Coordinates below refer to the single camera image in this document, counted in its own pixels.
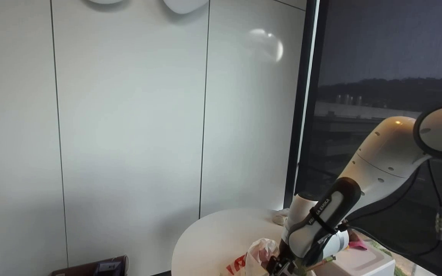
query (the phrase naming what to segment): black strap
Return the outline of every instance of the black strap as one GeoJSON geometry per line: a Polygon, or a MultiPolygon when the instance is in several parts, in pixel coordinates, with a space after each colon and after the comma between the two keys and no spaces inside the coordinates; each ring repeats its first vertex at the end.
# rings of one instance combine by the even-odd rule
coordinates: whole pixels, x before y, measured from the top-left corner
{"type": "Polygon", "coordinates": [[[328,233],[330,233],[332,235],[337,234],[337,230],[333,229],[326,222],[324,222],[323,219],[316,213],[316,210],[314,207],[310,208],[310,214],[322,226],[322,228],[325,229],[328,233]]]}

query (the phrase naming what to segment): white round table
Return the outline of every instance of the white round table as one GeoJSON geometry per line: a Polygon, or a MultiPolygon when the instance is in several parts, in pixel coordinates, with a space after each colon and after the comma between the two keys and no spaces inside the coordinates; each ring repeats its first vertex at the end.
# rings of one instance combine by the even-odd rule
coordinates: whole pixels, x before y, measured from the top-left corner
{"type": "Polygon", "coordinates": [[[272,222],[274,212],[230,209],[194,222],[175,246],[172,276],[219,276],[221,269],[247,253],[254,241],[268,238],[279,242],[282,226],[272,222]]]}

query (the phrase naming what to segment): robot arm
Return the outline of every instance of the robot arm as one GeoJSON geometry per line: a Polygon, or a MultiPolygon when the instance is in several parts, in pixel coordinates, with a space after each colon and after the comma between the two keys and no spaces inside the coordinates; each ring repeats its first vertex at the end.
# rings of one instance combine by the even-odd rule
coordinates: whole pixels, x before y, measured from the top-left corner
{"type": "Polygon", "coordinates": [[[335,239],[335,228],[347,215],[389,196],[431,155],[438,157],[435,151],[442,153],[442,108],[421,115],[417,123],[409,117],[385,119],[363,141],[320,201],[296,195],[279,258],[270,262],[268,271],[278,275],[296,258],[309,266],[342,250],[335,246],[326,250],[326,245],[330,238],[335,239]]]}

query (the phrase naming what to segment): sky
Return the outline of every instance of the sky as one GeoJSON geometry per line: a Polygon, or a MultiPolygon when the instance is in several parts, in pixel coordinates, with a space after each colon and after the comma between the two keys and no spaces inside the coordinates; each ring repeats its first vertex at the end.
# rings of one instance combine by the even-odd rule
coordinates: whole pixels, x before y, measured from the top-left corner
{"type": "Polygon", "coordinates": [[[330,0],[320,85],[442,77],[442,0],[330,0]]]}

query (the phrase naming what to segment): brown box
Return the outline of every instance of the brown box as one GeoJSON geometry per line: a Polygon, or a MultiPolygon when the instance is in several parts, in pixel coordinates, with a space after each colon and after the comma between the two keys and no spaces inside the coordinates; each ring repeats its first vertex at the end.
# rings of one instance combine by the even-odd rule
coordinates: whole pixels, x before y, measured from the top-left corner
{"type": "Polygon", "coordinates": [[[51,273],[51,276],[93,276],[93,273],[97,268],[97,265],[100,262],[107,262],[107,261],[121,261],[124,264],[124,270],[120,276],[127,276],[127,269],[129,268],[129,259],[127,258],[127,255],[101,260],[89,264],[74,266],[70,268],[59,269],[53,271],[51,273]]]}

